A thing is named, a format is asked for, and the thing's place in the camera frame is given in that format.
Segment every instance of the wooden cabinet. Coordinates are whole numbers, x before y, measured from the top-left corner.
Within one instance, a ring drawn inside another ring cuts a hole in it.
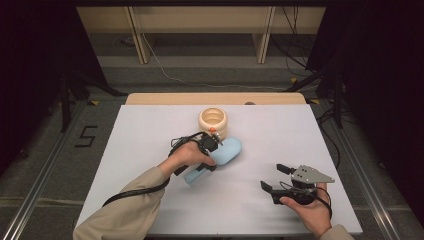
[[[258,63],[264,63],[271,33],[316,34],[324,7],[78,7],[87,32],[131,33],[141,64],[150,59],[146,40],[156,33],[252,34]]]

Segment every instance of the white table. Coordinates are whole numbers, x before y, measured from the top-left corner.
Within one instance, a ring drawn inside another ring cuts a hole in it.
[[[213,105],[122,106],[78,223],[140,173],[164,160],[171,139],[197,131],[197,116]],[[243,144],[228,165],[193,184],[172,176],[151,236],[290,236],[308,233],[297,215],[274,205],[260,187],[291,184],[277,163],[314,167],[336,179],[328,185],[333,224],[362,233],[309,105],[218,105],[227,112],[228,136]]]

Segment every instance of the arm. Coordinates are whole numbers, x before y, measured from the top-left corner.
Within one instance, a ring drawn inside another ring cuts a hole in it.
[[[322,188],[327,190],[327,184],[318,183],[317,195],[327,203],[329,202],[327,194],[319,189]],[[331,226],[330,213],[327,207],[321,202],[315,200],[309,205],[300,205],[295,200],[282,197],[281,203],[287,207],[293,209],[301,218],[305,227],[312,232],[312,234],[320,240],[353,240],[352,236],[346,231],[346,229],[337,225],[334,228]]]
[[[212,158],[199,151],[196,143],[188,142],[157,167],[130,182],[121,192],[158,186],[179,167],[203,162],[215,165]],[[143,239],[156,219],[164,192],[162,189],[111,202],[75,228],[73,239]]]

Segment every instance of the sleeve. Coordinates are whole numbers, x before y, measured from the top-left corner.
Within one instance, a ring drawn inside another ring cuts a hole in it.
[[[162,171],[154,167],[130,182],[121,192],[155,187],[164,181]],[[165,190],[161,189],[109,203],[77,226],[73,239],[143,239],[156,219],[164,193]]]
[[[342,225],[336,225],[320,237],[320,240],[353,240]]]

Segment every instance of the human hand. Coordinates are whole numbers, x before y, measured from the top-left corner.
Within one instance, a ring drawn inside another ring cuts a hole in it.
[[[215,161],[200,152],[197,143],[189,141],[180,146],[175,152],[169,156],[165,161],[159,164],[165,179],[168,179],[173,172],[184,165],[194,165],[199,163],[206,163],[210,166],[215,166]]]
[[[328,203],[328,195],[322,190],[327,190],[327,184],[317,183],[317,188],[317,196]],[[317,239],[332,227],[328,208],[318,200],[313,201],[309,205],[300,205],[292,198],[282,197],[280,202],[295,211],[305,227],[312,232]]]

